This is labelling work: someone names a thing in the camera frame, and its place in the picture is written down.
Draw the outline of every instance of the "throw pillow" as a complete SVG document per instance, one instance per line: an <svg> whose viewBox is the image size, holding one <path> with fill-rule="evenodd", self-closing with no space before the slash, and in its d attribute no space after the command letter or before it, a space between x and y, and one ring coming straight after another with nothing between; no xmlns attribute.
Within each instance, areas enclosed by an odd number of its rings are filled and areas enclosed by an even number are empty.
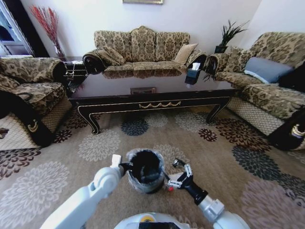
<svg viewBox="0 0 305 229"><path fill-rule="evenodd" d="M115 59L116 62L118 62L119 64L123 65L126 63L124 57L122 57L122 55L119 54L115 49L108 46L103 46L103 49L110 55L111 58Z"/></svg>
<svg viewBox="0 0 305 229"><path fill-rule="evenodd" d="M264 83L276 83L281 76L290 73L293 69L287 64L251 57L247 62L244 73L254 76Z"/></svg>
<svg viewBox="0 0 305 229"><path fill-rule="evenodd" d="M253 56L255 56L253 51L238 47L231 47L231 54L229 56L227 65L224 68L224 72L243 72L247 61Z"/></svg>
<svg viewBox="0 0 305 229"><path fill-rule="evenodd" d="M104 60L107 64L112 66L120 65L115 59L113 59L105 50L98 50L96 52L102 60Z"/></svg>
<svg viewBox="0 0 305 229"><path fill-rule="evenodd" d="M305 92L305 62L294 69L292 72L289 72L283 75L278 83L280 87L290 88L297 90L299 92Z"/></svg>
<svg viewBox="0 0 305 229"><path fill-rule="evenodd" d="M13 89L19 85L20 85L20 83L18 81L0 74L0 90L10 92L11 89Z"/></svg>
<svg viewBox="0 0 305 229"><path fill-rule="evenodd" d="M185 64L187 60L189 59L192 51L196 48L198 44L184 44L179 52L177 53L176 58L174 59L174 62L179 64Z"/></svg>

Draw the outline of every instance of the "potted plant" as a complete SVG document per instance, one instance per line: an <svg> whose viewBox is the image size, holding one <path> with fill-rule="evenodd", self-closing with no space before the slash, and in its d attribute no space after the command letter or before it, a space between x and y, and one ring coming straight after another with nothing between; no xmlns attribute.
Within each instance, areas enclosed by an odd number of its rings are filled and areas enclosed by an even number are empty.
<svg viewBox="0 0 305 229"><path fill-rule="evenodd" d="M215 48L215 53L224 53L224 51L227 49L227 43L238 33L245 31L247 29L243 29L243 26L246 25L249 21L246 21L245 23L239 25L239 26L234 26L236 22L231 24L230 20L229 22L229 27L226 25L223 25L223 40L222 42L216 46Z"/></svg>

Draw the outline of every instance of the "gray pillow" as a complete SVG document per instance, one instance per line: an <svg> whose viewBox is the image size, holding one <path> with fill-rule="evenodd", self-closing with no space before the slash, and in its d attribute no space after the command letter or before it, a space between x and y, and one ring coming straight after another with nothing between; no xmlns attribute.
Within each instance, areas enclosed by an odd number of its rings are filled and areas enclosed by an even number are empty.
<svg viewBox="0 0 305 229"><path fill-rule="evenodd" d="M244 73L251 75L264 83L276 83L279 78L291 71L293 67L267 60L264 58L251 57L245 67Z"/></svg>

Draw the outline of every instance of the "table leg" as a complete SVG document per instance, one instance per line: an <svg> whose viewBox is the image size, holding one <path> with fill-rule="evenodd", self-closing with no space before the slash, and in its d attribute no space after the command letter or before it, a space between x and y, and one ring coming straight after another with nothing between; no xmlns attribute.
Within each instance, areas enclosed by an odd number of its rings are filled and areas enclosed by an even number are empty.
<svg viewBox="0 0 305 229"><path fill-rule="evenodd" d="M224 97L221 101L220 104L217 104L208 114L206 118L206 122L208 124L211 124L215 118L215 116L222 110L224 109L228 103L230 102L231 97Z"/></svg>
<svg viewBox="0 0 305 229"><path fill-rule="evenodd" d="M92 134L98 135L100 133L100 125L93 117L93 114L86 111L85 107L78 107L77 110L80 115L87 121L87 123L89 123L89 125L92 127Z"/></svg>

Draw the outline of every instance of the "vase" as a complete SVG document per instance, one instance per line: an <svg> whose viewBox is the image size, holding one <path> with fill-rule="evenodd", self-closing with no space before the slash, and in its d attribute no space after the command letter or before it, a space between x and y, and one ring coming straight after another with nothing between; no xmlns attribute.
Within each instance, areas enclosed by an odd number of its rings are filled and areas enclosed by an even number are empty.
<svg viewBox="0 0 305 229"><path fill-rule="evenodd" d="M215 48L215 53L224 53L228 46L217 45Z"/></svg>
<svg viewBox="0 0 305 229"><path fill-rule="evenodd" d="M61 46L58 42L54 43L55 53L56 55L62 60L64 59L65 55L63 54L63 51L61 50Z"/></svg>

